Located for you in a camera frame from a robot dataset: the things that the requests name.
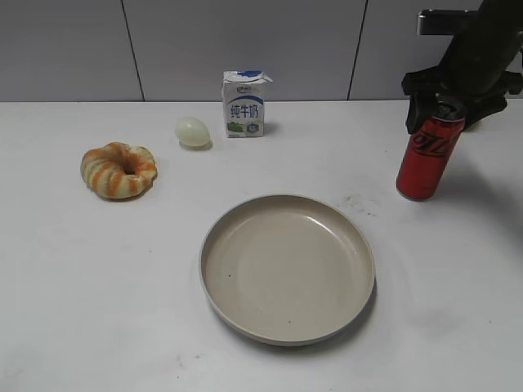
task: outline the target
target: wall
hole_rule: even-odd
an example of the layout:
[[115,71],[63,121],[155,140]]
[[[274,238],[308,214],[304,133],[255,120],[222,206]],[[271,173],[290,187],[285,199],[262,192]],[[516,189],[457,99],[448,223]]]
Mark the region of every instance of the wall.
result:
[[345,100],[364,0],[125,0],[146,100],[219,100],[262,69],[272,100]]
[[0,101],[141,100],[119,0],[2,0],[0,50]]
[[[404,99],[407,72],[440,62],[451,37],[418,36],[423,9],[477,10],[480,0],[369,0],[352,79],[352,100]],[[510,70],[521,72],[521,56]]]
[[418,12],[480,3],[1,0],[0,101],[219,100],[225,69],[265,70],[270,100],[403,99],[450,40],[419,37]]

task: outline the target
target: plate rim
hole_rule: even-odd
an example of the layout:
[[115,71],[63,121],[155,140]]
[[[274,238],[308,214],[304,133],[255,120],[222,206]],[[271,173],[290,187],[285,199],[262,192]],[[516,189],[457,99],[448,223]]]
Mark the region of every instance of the plate rim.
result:
[[[358,309],[357,312],[355,312],[354,316],[346,322],[345,325],[342,327],[328,333],[327,335],[318,336],[313,339],[306,339],[306,340],[300,340],[300,341],[280,341],[277,339],[269,338],[267,336],[263,336],[261,334],[257,334],[255,332],[249,331],[247,328],[241,327],[239,324],[237,324],[236,321],[232,320],[229,316],[223,313],[220,306],[217,305],[217,303],[213,300],[211,293],[209,292],[207,288],[207,284],[205,283],[205,279],[203,277],[203,250],[208,243],[208,239],[211,235],[211,233],[214,231],[214,229],[218,226],[220,222],[222,222],[229,214],[231,214],[236,209],[242,207],[245,204],[256,202],[258,200],[262,200],[265,198],[301,198],[305,199],[314,203],[321,204],[322,206],[329,208],[336,213],[338,213],[340,216],[342,216],[345,220],[347,220],[352,227],[355,229],[355,231],[358,233],[358,235],[363,240],[363,243],[365,245],[365,248],[367,249],[367,252],[369,253],[369,263],[370,263],[370,279],[369,279],[369,287],[367,289],[367,292],[365,294],[365,301],[362,301],[361,307]],[[361,232],[360,228],[343,212],[341,212],[338,208],[335,206],[332,206],[330,204],[321,202],[320,200],[316,198],[311,198],[308,196],[303,196],[300,194],[266,194],[262,196],[257,196],[255,198],[250,198],[248,200],[245,200],[241,203],[238,203],[234,205],[232,208],[228,209],[226,212],[220,215],[218,219],[211,225],[211,228],[207,231],[205,234],[202,244],[200,246],[199,250],[199,280],[200,284],[202,285],[203,291],[205,292],[205,296],[207,297],[207,301],[211,304],[212,310],[218,315],[218,317],[225,322],[229,327],[232,327],[235,331],[241,333],[243,336],[246,336],[250,339],[253,339],[254,341],[259,341],[261,343],[266,343],[268,345],[279,345],[279,346],[300,346],[300,345],[312,345],[320,341],[324,341],[329,339],[330,337],[337,335],[339,332],[344,330],[346,327],[348,327],[363,311],[365,306],[369,303],[370,297],[372,296],[374,286],[376,285],[376,266],[374,264],[374,255],[372,252],[372,248],[370,247],[369,241],[367,241],[367,238],[364,236],[364,234]]]

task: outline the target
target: can lid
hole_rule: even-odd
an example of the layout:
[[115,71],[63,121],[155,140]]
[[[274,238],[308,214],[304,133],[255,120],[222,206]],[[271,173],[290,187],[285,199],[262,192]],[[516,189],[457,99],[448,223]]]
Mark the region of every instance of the can lid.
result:
[[463,104],[451,96],[438,96],[438,105],[432,118],[446,122],[462,121],[467,116]]

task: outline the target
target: beige plate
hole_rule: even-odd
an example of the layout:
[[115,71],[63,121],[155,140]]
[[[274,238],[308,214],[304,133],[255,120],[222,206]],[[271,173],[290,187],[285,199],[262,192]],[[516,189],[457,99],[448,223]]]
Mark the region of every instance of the beige plate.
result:
[[267,196],[227,212],[200,255],[212,307],[235,330],[272,345],[308,345],[364,308],[374,263],[340,212],[298,196]]

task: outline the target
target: red can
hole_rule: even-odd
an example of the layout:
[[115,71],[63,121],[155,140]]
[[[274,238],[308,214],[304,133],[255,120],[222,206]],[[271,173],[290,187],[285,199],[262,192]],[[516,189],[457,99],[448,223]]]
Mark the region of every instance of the red can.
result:
[[410,137],[396,180],[398,191],[412,200],[427,200],[440,183],[465,126],[467,111],[459,101],[438,97],[436,113]]

